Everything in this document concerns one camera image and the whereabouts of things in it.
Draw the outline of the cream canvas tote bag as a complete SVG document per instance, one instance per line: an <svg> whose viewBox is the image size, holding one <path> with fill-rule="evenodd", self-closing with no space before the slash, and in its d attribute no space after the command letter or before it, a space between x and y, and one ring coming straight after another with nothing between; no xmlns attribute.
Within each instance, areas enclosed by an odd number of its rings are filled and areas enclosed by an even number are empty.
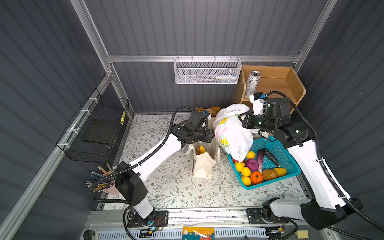
<svg viewBox="0 0 384 240"><path fill-rule="evenodd" d="M206 153L196 155L197 148L203 146ZM197 142L188 145L186 156L192 153L191 177L200 179L211 179L214 166L221 161L221 150L216 139L211 143Z"/></svg>

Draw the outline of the white plastic grocery bag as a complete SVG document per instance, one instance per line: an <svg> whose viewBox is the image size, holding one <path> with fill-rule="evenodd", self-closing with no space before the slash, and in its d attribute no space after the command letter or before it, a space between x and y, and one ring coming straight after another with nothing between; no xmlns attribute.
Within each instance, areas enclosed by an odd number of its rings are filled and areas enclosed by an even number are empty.
<svg viewBox="0 0 384 240"><path fill-rule="evenodd" d="M239 162L244 161L254 142L251 131L243 128L239 120L239 115L249 110L244 104L232 104L221 109L213 122L217 142L227 154Z"/></svg>

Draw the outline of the teal plastic fruit basket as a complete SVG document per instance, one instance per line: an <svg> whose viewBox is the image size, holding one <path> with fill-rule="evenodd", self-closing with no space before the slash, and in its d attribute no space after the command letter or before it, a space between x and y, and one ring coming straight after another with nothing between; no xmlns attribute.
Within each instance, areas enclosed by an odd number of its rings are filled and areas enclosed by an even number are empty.
<svg viewBox="0 0 384 240"><path fill-rule="evenodd" d="M253 190L271 183L276 183L278 181L282 181L294 176L298 176L301 173L301 169L299 165L296 163L294 158L289 154L288 150L284 149L282 143L280 143L278 140L276 140L273 137L270 137L269 140L264 139L258 139L254 140L252 147L250 148L250 151L254 152L255 154L258 153L259 150L268 150L271 152L271 155L274 157L273 160L271 160L266 154L263 155L263 165L262 165L262 171L266 170L274 170L276 168L285 169L287 172L284 176L276 177L271 180L263 179L262 181L258 181L257 184L253 184L252 181L250 181L250 185L247 186L242 180L243 175L238 172L234 158L232 155L228 154L228 158L231 164L231 167L233 168L235 172L235 176L239 180L241 186L246 190Z"/></svg>

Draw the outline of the yellow snack packet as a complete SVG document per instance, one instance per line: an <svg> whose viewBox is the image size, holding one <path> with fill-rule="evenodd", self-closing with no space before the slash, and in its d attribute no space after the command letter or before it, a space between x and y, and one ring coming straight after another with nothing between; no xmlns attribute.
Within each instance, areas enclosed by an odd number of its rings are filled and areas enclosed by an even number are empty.
<svg viewBox="0 0 384 240"><path fill-rule="evenodd" d="M196 155L201 155L201 154L204 154L204 153L206 153L207 151L206 151L206 149L203 147L203 146L199 146L198 148L197 148L197 152L196 152Z"/></svg>

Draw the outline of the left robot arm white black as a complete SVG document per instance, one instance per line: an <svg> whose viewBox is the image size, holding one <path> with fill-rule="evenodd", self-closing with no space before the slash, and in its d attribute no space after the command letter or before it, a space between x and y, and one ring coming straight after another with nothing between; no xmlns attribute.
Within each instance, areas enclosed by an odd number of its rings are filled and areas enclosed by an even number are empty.
<svg viewBox="0 0 384 240"><path fill-rule="evenodd" d="M181 150L185 145L199 141L211 143L214 130L209 128L211 114L199 112L191 107L179 107L172 116L167 133L151 150L138 159L117 166L115 172L99 178L90 187L90 197L99 203L122 203L149 225L155 218L155 208L148 200L148 190L144 184L151 173L168 157ZM124 197L123 200L108 200L95 196L94 190L102 183L110 180Z"/></svg>

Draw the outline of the wooden shelf unit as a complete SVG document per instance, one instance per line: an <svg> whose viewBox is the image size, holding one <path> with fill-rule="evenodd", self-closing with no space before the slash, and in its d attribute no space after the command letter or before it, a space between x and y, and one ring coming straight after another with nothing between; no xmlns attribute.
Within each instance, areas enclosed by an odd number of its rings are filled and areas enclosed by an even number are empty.
<svg viewBox="0 0 384 240"><path fill-rule="evenodd" d="M274 67L274 66L251 66L243 65L233 93L233 104L245 104L252 107L250 99L245 97L246 83L252 71L261 73L261 78L255 92L267 94L271 91L278 91L290 98L296 106L306 94L306 88L292 67Z"/></svg>

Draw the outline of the purple eggplant toy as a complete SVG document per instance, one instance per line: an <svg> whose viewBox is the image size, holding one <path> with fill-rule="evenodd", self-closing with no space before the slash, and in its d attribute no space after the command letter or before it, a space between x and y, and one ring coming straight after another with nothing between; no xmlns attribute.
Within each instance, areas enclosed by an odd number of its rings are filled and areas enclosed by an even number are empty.
<svg viewBox="0 0 384 240"><path fill-rule="evenodd" d="M257 152L257 162L258 162L258 171L260 173L263 172L263 163L264 163L264 151L262 149L259 149Z"/></svg>

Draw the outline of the yellow orange mango toy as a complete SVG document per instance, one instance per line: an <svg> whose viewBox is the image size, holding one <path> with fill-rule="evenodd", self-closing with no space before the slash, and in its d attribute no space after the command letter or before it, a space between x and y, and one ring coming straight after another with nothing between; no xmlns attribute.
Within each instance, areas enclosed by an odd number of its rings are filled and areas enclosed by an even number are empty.
<svg viewBox="0 0 384 240"><path fill-rule="evenodd" d="M287 174L287 169L285 168L274 168L274 171L276 171L278 178L284 177Z"/></svg>

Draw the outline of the brown kiwi toy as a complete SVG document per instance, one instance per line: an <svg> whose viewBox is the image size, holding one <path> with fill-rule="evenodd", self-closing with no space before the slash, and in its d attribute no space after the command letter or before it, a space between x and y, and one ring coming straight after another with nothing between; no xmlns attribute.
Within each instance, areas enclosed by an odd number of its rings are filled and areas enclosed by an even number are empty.
<svg viewBox="0 0 384 240"><path fill-rule="evenodd" d="M265 181L274 180L278 177L278 173L274 169L266 169L262 172L262 175Z"/></svg>

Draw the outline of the orange pumpkin toy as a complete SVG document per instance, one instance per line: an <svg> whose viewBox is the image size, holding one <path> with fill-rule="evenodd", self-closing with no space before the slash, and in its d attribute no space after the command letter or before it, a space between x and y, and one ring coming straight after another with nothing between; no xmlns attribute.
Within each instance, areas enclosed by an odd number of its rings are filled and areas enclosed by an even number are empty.
<svg viewBox="0 0 384 240"><path fill-rule="evenodd" d="M258 185L263 182L263 175L259 171L252 172L250 175L251 183L253 185Z"/></svg>

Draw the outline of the yellow lemon lower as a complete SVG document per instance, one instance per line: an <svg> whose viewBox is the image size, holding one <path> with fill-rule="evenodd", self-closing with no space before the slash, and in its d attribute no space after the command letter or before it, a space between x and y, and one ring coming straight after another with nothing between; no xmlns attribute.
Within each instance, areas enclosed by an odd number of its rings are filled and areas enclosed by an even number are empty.
<svg viewBox="0 0 384 240"><path fill-rule="evenodd" d="M241 181L244 184L244 186L246 186L246 187L249 187L252 185L251 179L247 176L241 176Z"/></svg>

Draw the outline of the pink pencil cup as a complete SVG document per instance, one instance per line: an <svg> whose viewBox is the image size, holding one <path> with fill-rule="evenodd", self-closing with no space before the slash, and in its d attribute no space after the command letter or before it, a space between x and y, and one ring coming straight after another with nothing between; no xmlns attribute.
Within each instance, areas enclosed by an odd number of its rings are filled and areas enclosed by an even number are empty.
<svg viewBox="0 0 384 240"><path fill-rule="evenodd" d="M120 194L119 190L116 188L115 185L113 185L109 188L105 188L105 189L103 189L103 191L105 193L107 193L108 195L111 195L111 196L118 196Z"/></svg>

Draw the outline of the colourful book at front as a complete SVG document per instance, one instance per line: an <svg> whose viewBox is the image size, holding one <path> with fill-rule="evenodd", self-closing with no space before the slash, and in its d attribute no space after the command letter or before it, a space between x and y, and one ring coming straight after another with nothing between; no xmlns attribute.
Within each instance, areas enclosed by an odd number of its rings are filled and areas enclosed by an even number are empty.
<svg viewBox="0 0 384 240"><path fill-rule="evenodd" d="M183 227L182 240L214 240L215 229L208 227Z"/></svg>

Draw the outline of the yellow sticky note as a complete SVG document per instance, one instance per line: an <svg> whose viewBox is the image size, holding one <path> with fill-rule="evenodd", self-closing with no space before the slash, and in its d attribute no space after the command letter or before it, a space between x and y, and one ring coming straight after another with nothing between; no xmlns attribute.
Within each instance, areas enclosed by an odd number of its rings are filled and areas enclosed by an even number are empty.
<svg viewBox="0 0 384 240"><path fill-rule="evenodd" d="M306 240L309 239L309 232L307 230L299 230L296 231L296 236L298 240Z"/></svg>

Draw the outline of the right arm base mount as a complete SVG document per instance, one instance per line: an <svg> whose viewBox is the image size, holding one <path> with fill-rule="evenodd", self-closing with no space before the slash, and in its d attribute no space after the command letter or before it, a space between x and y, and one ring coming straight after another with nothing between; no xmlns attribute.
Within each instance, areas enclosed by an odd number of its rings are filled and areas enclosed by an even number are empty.
<svg viewBox="0 0 384 240"><path fill-rule="evenodd" d="M267 208L247 208L246 209L247 218L249 224L282 224L285 225L289 221L283 217L276 217L272 211Z"/></svg>

